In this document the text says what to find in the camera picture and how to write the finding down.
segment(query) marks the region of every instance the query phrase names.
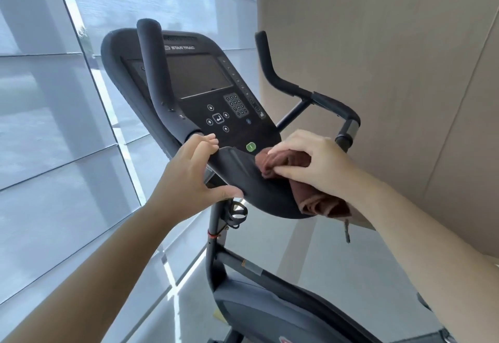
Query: display screen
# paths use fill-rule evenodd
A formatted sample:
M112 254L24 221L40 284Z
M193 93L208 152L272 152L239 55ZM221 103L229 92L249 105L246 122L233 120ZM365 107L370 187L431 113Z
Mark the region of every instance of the display screen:
M174 55L167 60L172 90L178 99L232 85L216 58L209 54Z

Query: beige wall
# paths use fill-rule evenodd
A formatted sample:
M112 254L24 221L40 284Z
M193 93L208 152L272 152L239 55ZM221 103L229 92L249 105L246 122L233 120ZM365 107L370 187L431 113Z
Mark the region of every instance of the beige wall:
M499 0L259 0L279 75L353 107L351 155L499 257ZM272 119L298 100L261 80ZM334 137L310 107L296 128Z

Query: gray floor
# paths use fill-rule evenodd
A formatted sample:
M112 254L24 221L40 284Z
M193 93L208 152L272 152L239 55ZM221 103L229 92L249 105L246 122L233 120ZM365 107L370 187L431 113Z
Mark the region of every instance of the gray floor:
M293 221L266 215L250 205L248 219L229 232L226 246L287 281L316 292L343 309L383 342L438 330L433 313L378 233L326 218ZM133 343L199 343L222 339L228 327L213 313L204 261L184 281L178 296L166 297L130 339Z

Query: brown cloth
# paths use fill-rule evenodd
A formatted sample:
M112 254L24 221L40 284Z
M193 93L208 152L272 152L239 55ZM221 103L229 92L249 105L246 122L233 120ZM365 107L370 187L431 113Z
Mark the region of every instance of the brown cloth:
M268 154L270 149L271 147L263 149L255 157L255 163L265 179L281 177L274 171L276 166L308 167L310 164L311 157L304 151L286 150ZM299 181L290 180L290 185L294 200L303 214L310 216L320 214L331 218L351 216L345 200Z

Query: exercise bike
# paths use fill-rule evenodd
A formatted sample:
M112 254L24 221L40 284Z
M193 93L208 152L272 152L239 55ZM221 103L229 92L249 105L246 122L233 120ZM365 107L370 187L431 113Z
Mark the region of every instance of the exercise bike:
M345 104L281 79L272 66L265 31L255 41L270 84L300 98L277 124L223 50L201 34L163 31L157 21L142 19L137 29L110 32L101 53L110 79L169 157L191 135L215 133L220 149L208 162L208 187L234 185L247 202L268 214L309 218L298 210L289 182L263 179L254 156L279 143L280 132L312 104L345 120L335 138L345 152L361 121ZM246 217L247 208L233 199L211 208L206 271L216 304L231 326L225 343L244 338L253 343L381 343L327 300L226 249L227 230L239 228ZM226 266L235 273L228 274Z

